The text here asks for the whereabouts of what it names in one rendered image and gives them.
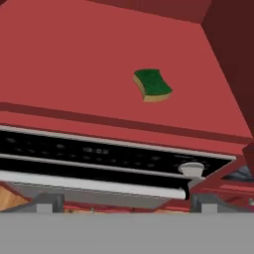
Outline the dark red cabinet door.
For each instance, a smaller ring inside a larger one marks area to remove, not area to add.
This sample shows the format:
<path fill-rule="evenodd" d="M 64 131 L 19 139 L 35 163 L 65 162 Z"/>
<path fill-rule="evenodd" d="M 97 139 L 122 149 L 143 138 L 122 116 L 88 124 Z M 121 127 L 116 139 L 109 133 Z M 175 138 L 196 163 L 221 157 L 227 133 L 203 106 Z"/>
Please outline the dark red cabinet door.
<path fill-rule="evenodd" d="M 201 26 L 254 136 L 254 0 L 211 0 Z"/>

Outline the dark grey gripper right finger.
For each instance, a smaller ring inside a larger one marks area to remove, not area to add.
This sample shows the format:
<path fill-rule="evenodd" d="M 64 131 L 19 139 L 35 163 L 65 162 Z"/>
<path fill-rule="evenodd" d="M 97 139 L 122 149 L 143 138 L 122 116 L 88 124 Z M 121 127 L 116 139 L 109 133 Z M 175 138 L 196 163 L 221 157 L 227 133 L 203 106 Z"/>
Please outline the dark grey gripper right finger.
<path fill-rule="evenodd" d="M 212 193 L 195 193 L 190 196 L 190 211 L 195 213 L 246 213 L 247 209 L 229 204 Z"/>

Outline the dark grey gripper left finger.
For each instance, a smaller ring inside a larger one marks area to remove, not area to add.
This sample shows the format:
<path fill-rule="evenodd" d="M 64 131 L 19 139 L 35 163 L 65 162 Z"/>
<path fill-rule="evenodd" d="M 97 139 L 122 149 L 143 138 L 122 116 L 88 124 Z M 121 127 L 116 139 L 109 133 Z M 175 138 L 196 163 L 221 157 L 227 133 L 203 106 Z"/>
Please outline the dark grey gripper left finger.
<path fill-rule="evenodd" d="M 63 211 L 64 195 L 60 193 L 40 193 L 28 203 L 5 209 L 5 212 L 61 213 Z"/>

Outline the red cabinet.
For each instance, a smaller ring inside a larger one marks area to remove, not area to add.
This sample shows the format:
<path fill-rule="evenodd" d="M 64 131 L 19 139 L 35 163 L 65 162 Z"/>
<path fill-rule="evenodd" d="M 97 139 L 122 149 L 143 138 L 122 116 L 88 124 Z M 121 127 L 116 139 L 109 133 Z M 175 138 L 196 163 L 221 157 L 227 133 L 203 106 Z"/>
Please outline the red cabinet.
<path fill-rule="evenodd" d="M 146 68 L 168 99 L 143 101 Z M 253 139 L 200 25 L 86 0 L 0 6 L 0 123 L 235 155 Z"/>

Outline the white dish brush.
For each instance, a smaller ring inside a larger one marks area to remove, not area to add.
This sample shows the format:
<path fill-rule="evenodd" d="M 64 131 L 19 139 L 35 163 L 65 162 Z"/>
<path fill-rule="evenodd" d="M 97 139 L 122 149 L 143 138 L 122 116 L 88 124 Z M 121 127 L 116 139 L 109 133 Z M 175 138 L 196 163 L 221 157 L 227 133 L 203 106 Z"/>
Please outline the white dish brush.
<path fill-rule="evenodd" d="M 186 178 L 201 179 L 204 171 L 204 164 L 198 162 L 187 162 L 179 165 L 178 170 Z"/>

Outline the green and yellow sponge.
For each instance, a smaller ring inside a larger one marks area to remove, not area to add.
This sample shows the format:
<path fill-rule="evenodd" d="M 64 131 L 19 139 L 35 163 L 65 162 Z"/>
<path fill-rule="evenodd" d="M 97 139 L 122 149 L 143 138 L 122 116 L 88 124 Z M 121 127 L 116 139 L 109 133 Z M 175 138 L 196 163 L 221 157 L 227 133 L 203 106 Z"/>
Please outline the green and yellow sponge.
<path fill-rule="evenodd" d="M 164 101 L 173 91 L 164 81 L 161 72 L 154 68 L 136 70 L 133 81 L 139 87 L 144 102 Z"/>

